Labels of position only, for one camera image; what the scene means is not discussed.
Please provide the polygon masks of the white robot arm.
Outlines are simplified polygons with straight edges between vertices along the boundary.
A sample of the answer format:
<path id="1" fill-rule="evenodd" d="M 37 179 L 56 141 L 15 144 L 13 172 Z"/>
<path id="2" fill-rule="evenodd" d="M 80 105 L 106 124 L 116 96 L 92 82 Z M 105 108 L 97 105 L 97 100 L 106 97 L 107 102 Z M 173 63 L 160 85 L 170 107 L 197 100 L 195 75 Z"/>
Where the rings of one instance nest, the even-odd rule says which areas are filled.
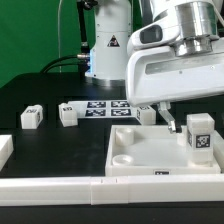
<path id="1" fill-rule="evenodd" d="M 128 0 L 96 1 L 88 81 L 124 85 L 134 107 L 156 104 L 172 132 L 172 102 L 224 93 L 223 0 L 139 0 L 137 31 Z"/>

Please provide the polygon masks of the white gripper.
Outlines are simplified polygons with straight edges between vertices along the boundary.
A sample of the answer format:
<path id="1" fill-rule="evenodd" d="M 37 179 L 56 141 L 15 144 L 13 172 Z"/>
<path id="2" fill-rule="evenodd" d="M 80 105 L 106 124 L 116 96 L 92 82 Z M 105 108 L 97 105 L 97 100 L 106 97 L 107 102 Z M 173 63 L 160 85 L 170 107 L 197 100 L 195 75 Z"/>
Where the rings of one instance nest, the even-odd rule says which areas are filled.
<path id="1" fill-rule="evenodd" d="M 135 31 L 127 44 L 125 86 L 134 106 L 157 104 L 158 112 L 175 133 L 169 102 L 202 98 L 224 92 L 224 38 L 204 36 L 210 50 L 179 56 L 176 20 L 161 19 Z"/>

